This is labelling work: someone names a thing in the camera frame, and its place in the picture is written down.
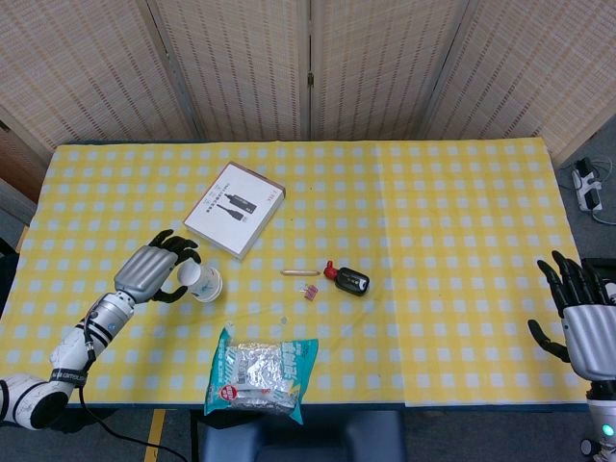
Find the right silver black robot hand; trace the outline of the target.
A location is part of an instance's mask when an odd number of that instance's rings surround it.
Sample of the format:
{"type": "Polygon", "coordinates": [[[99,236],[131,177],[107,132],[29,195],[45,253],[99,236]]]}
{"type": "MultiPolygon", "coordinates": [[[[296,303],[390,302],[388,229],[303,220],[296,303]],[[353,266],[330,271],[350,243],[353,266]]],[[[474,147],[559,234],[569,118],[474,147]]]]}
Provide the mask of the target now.
{"type": "Polygon", "coordinates": [[[535,343],[569,364],[589,382],[615,380],[615,261],[590,258],[576,262],[557,250],[556,263],[539,260],[560,318],[565,343],[551,340],[536,320],[527,322],[535,343]]]}

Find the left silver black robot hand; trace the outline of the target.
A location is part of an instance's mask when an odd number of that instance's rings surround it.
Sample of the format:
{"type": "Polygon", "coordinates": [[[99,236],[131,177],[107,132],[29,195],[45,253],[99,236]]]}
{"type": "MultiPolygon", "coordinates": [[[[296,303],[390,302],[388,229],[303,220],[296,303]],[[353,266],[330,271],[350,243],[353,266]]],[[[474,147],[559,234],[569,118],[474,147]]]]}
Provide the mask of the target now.
{"type": "Polygon", "coordinates": [[[149,244],[140,247],[115,275],[115,291],[126,294],[135,304],[150,300],[173,303],[187,291],[183,284],[174,292],[165,292],[162,287],[174,269],[187,260],[200,264],[196,249],[198,243],[174,235],[172,229],[158,233],[149,244]]]}

